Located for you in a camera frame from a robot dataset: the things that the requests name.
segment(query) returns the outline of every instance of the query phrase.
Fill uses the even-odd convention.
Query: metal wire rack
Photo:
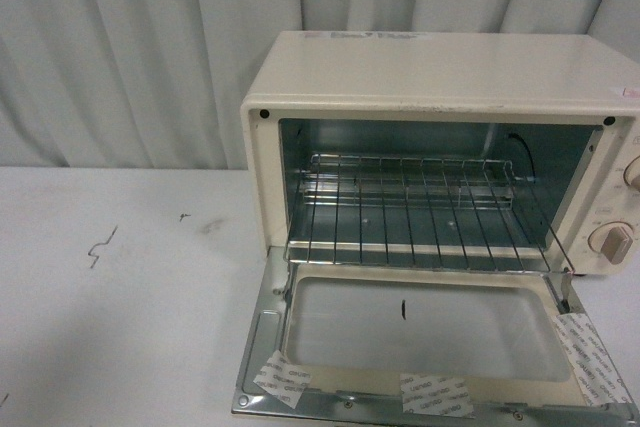
[[[291,262],[573,270],[531,182],[508,161],[315,154],[294,198]]]

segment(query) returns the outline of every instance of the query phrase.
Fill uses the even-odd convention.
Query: curtain fold
[[[0,165],[245,168],[239,106],[282,30],[589,33],[640,0],[0,0]]]

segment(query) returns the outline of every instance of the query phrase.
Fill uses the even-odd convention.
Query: sticker
[[[400,390],[403,412],[473,417],[473,405],[464,379],[400,374]]]
[[[276,350],[260,369],[253,382],[292,409],[296,408],[304,389],[311,382],[311,375],[297,365],[290,364]]]
[[[631,396],[587,314],[559,315],[553,323],[587,404],[630,403]]]
[[[422,32],[349,32],[307,30],[301,32],[307,39],[394,39],[394,40],[430,40],[433,34]]]
[[[623,99],[640,99],[640,87],[611,87],[611,91]]]

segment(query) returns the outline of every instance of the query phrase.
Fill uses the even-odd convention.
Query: control knob
[[[591,250],[603,254],[613,265],[618,265],[624,260],[631,244],[633,229],[624,222],[601,225],[589,236]]]
[[[629,187],[640,191],[640,157],[631,162],[624,171],[624,181]]]

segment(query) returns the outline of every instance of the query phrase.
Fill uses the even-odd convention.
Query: oven door
[[[577,366],[589,352],[576,351],[571,331],[577,325],[585,338],[597,334],[566,275],[293,263],[284,256],[282,248],[270,250],[234,413],[447,426],[622,426],[637,418],[602,346],[599,361],[608,367],[601,370],[611,369],[606,378],[618,392],[597,402],[584,385],[587,371]],[[261,383],[274,353],[285,361],[276,368],[310,375],[302,388],[289,389],[301,392],[295,406]],[[461,390],[421,391],[438,381]]]

